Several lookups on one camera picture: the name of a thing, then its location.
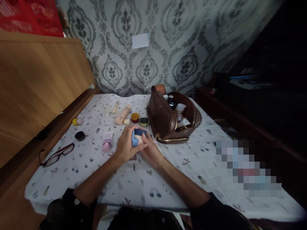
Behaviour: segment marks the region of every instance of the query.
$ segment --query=table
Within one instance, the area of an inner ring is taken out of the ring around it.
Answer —
[[[125,126],[114,123],[126,105],[132,112],[147,117],[146,106],[150,95],[119,97],[115,94],[95,95],[78,115],[81,126],[71,125],[47,158],[58,149],[75,143],[74,150],[50,167],[39,167],[26,186],[25,197],[35,211],[47,213],[48,204],[60,198],[67,188],[76,188],[115,152],[117,140]],[[119,102],[117,114],[109,114]],[[238,197],[233,192],[220,189],[216,176],[217,140],[231,140],[213,119],[200,110],[202,121],[190,139],[182,144],[157,143],[161,153],[182,173],[207,192],[213,192],[224,204],[238,209],[247,218],[264,218],[275,221],[296,221],[303,216],[302,207],[282,189],[281,197]],[[78,142],[74,135],[83,131],[86,138]],[[105,132],[113,131],[109,153],[102,152]],[[108,205],[126,205],[169,210],[184,210],[186,205],[165,180],[137,154],[137,160],[121,166],[98,196],[98,202]]]

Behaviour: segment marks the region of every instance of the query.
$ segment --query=black sleeve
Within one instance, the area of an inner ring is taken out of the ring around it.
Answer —
[[[47,217],[39,229],[92,229],[97,199],[89,206],[82,204],[68,188],[61,199],[52,201],[47,209]]]
[[[240,212],[222,204],[213,193],[211,199],[198,208],[191,209],[194,230],[199,229],[257,229]]]

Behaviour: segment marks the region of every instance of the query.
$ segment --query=paper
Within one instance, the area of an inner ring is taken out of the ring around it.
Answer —
[[[149,46],[149,33],[132,36],[132,48],[141,48]]]

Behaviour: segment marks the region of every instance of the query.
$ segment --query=brown toiletry bag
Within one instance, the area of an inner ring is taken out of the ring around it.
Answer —
[[[158,142],[163,144],[184,143],[189,140],[189,136],[200,125],[201,114],[188,97],[178,92],[171,92],[168,95],[174,96],[174,102],[186,105],[183,117],[191,124],[187,128],[176,132],[176,113],[171,109],[163,95],[156,91],[155,87],[152,87],[146,110],[153,136]]]

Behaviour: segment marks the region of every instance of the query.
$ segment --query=person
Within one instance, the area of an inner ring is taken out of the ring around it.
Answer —
[[[91,230],[96,215],[97,196],[116,170],[137,152],[172,186],[190,210],[193,229],[256,229],[241,213],[222,204],[212,193],[196,185],[174,167],[159,151],[154,140],[143,134],[143,144],[132,147],[131,136],[137,126],[126,126],[118,139],[114,155],[76,189],[67,189],[61,199],[52,201],[41,230]],[[122,207],[108,230],[182,229],[171,212]]]

